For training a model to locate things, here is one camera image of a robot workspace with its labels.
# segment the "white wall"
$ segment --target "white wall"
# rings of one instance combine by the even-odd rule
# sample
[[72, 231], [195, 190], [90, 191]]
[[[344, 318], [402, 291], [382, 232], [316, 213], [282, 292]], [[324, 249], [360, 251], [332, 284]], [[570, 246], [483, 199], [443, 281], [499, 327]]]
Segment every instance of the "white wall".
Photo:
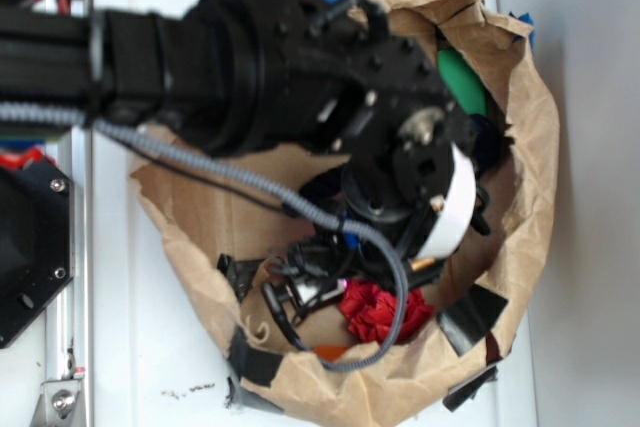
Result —
[[640, 0], [530, 11], [562, 121], [554, 239], [530, 309], [540, 427], [640, 425]]

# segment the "metal bracket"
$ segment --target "metal bracket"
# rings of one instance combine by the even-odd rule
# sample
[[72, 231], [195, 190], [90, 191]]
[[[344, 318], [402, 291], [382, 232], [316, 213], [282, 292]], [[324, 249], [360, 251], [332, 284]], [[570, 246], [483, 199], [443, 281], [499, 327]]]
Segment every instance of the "metal bracket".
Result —
[[40, 387], [40, 392], [40, 399], [30, 427], [84, 425], [85, 403], [82, 380], [45, 382]]

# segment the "paper bag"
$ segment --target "paper bag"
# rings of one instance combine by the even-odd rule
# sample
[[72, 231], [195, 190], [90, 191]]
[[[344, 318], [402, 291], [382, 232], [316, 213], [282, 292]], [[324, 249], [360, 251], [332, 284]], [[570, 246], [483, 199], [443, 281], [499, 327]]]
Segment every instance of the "paper bag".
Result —
[[[440, 282], [423, 289], [427, 301], [440, 310], [474, 283], [506, 299], [485, 341], [459, 355], [432, 319], [409, 344], [394, 346], [373, 366], [348, 374], [328, 372], [314, 354], [293, 352], [278, 337], [257, 289], [241, 307], [216, 269], [221, 253], [239, 260], [265, 258], [312, 234], [309, 223], [151, 165], [132, 174], [132, 185], [162, 232], [176, 275], [222, 355], [234, 357], [239, 337], [251, 349], [256, 360], [236, 372], [241, 386], [288, 415], [324, 426], [396, 425], [505, 357], [545, 264], [553, 225], [559, 125], [553, 98], [533, 63], [532, 27], [489, 12], [482, 0], [378, 1], [389, 13], [392, 29], [417, 37], [434, 61], [439, 29], [479, 74], [504, 115], [507, 155], [482, 179], [492, 196], [486, 215], [493, 234], [480, 237], [470, 229]], [[341, 161], [284, 146], [234, 163], [298, 188]], [[311, 344], [355, 343], [335, 309], [306, 321], [300, 334]], [[377, 348], [356, 345], [344, 358], [362, 358]], [[273, 368], [266, 377], [253, 375], [267, 365]]]

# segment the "red fabric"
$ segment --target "red fabric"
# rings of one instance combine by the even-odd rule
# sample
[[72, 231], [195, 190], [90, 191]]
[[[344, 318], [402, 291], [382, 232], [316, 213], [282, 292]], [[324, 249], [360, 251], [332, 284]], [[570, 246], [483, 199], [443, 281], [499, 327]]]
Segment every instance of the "red fabric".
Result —
[[[362, 342], [382, 342], [389, 334], [397, 299], [372, 282], [349, 281], [339, 308], [349, 320], [349, 330]], [[433, 305], [424, 303], [420, 289], [412, 290], [396, 343], [408, 340], [433, 314]]]

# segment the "gray cable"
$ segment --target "gray cable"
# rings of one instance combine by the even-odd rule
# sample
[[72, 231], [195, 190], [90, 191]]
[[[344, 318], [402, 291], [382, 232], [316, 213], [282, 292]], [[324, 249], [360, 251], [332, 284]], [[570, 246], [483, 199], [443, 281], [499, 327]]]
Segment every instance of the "gray cable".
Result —
[[[73, 109], [34, 107], [23, 104], [5, 104], [0, 106], [0, 120], [9, 122], [78, 125], [84, 122], [84, 117], [85, 116], [82, 112], [75, 111]], [[380, 344], [380, 348], [374, 354], [365, 359], [348, 363], [328, 362], [322, 358], [319, 358], [319, 361], [326, 369], [335, 372], [349, 372], [352, 370], [362, 369], [380, 360], [380, 358], [383, 357], [396, 342], [405, 316], [409, 290], [408, 281], [402, 265], [402, 260], [395, 252], [393, 246], [380, 232], [370, 225], [362, 222], [354, 220], [342, 221], [339, 217], [328, 214], [316, 207], [314, 204], [307, 201], [291, 189], [253, 172], [213, 160], [212, 158], [202, 154], [197, 154], [174, 145], [166, 144], [165, 142], [140, 134], [132, 128], [116, 126], [102, 119], [97, 120], [94, 123], [94, 126], [99, 132], [102, 132], [108, 137], [118, 140], [119, 142], [132, 145], [149, 153], [160, 155], [161, 157], [188, 167], [215, 173], [267, 192], [278, 197], [282, 202], [293, 207], [301, 215], [326, 229], [354, 234], [362, 240], [369, 241], [374, 244], [378, 247], [388, 262], [396, 286], [398, 307], [396, 308], [389, 334]], [[304, 344], [301, 345], [301, 347], [306, 351], [311, 350]]]

